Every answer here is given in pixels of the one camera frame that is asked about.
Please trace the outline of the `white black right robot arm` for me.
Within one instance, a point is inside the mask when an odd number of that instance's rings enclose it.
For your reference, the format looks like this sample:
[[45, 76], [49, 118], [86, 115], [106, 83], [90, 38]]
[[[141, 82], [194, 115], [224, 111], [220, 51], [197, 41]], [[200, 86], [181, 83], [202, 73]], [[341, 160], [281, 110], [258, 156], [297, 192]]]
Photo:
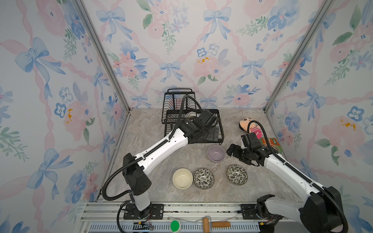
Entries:
[[274, 172], [302, 200], [300, 203], [291, 202], [268, 194], [258, 198], [255, 209], [249, 210], [249, 213], [261, 219], [286, 217], [302, 223], [311, 233], [332, 233], [339, 226], [342, 233], [348, 232], [341, 194], [334, 187], [325, 187], [307, 177], [272, 147], [243, 148], [232, 144], [226, 152], [245, 164], [251, 165], [255, 161], [258, 166]]

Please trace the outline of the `lavender bowl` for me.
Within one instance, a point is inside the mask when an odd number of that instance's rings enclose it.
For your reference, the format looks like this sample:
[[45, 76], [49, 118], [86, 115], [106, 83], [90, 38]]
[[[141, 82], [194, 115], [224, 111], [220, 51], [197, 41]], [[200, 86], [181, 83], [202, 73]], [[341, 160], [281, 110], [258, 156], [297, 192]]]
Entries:
[[208, 148], [207, 155], [211, 161], [219, 163], [225, 159], [226, 152], [221, 146], [212, 145]]

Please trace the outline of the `black wire dish rack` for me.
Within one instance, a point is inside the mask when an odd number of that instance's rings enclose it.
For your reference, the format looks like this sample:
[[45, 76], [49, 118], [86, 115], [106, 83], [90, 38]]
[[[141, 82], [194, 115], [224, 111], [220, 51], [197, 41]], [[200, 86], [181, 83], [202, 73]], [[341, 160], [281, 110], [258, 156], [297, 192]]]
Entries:
[[[205, 138], [207, 129], [199, 129], [193, 120], [197, 118], [203, 109], [195, 100], [195, 92], [191, 88], [169, 88], [164, 94], [161, 122], [165, 125], [164, 135], [170, 134], [176, 127], [181, 127], [186, 133], [190, 144], [201, 143]], [[224, 141], [223, 127], [220, 113], [217, 109], [208, 109], [216, 117], [216, 125], [220, 127], [221, 143]]]

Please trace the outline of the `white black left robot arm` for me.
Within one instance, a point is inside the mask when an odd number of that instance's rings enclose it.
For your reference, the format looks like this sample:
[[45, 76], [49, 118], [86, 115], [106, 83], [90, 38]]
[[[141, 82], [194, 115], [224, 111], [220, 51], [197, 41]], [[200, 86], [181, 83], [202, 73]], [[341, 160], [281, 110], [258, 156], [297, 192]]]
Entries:
[[[132, 152], [135, 157], [143, 156], [155, 145], [164, 140], [162, 129], [129, 128], [125, 131], [121, 152]], [[141, 185], [146, 190], [135, 195], [135, 206], [144, 211], [151, 203], [200, 203], [211, 202], [211, 191], [201, 190], [195, 184], [187, 188], [177, 188], [173, 184], [172, 176], [179, 169], [188, 169], [194, 173], [197, 169], [207, 166], [207, 150], [210, 143], [190, 144], [181, 130], [177, 130], [173, 138], [161, 146], [156, 152], [139, 162], [144, 169], [151, 185]]]

